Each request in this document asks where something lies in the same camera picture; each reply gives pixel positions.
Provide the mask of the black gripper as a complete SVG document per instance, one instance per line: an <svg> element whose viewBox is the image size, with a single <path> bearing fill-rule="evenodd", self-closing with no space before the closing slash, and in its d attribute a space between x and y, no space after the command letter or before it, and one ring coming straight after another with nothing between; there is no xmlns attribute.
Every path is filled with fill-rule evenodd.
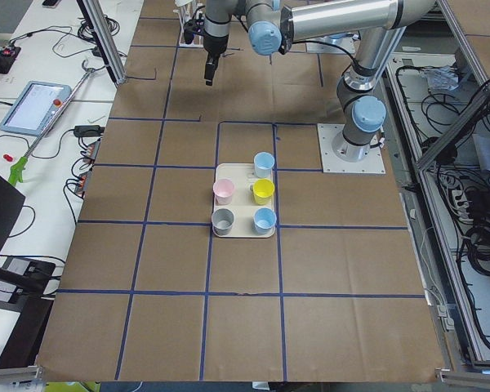
<svg viewBox="0 0 490 392"><path fill-rule="evenodd" d="M207 86L213 85L218 68L220 55L222 55L229 41L229 23L219 24L205 22L203 26L203 47L209 54L204 68L204 80Z"/></svg>

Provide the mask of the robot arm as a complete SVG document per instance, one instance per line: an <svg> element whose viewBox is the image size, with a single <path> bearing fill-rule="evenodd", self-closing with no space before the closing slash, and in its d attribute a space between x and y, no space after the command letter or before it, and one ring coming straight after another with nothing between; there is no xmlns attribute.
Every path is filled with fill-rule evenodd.
<svg viewBox="0 0 490 392"><path fill-rule="evenodd" d="M213 84L219 59L227 50L232 16L238 20L245 16L245 1L208 0L203 21L203 47L207 52L204 79L207 86Z"/></svg>
<svg viewBox="0 0 490 392"><path fill-rule="evenodd" d="M333 139L332 150L338 158L356 163L368 156L372 138L385 121L386 107L372 91L390 54L406 27L433 6L432 1L330 1L281 7L276 1L246 1L243 11L258 54L285 54L305 44L333 47L350 57L336 87L345 125ZM358 44L342 49L352 33L358 35Z"/></svg>

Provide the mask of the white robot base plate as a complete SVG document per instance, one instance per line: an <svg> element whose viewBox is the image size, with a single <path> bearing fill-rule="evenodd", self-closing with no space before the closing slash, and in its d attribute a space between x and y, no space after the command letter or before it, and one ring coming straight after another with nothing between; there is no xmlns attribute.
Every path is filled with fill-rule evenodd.
<svg viewBox="0 0 490 392"><path fill-rule="evenodd" d="M318 123L322 168L328 174L384 175L381 146L376 136L367 148L349 149L340 144L343 124Z"/></svg>

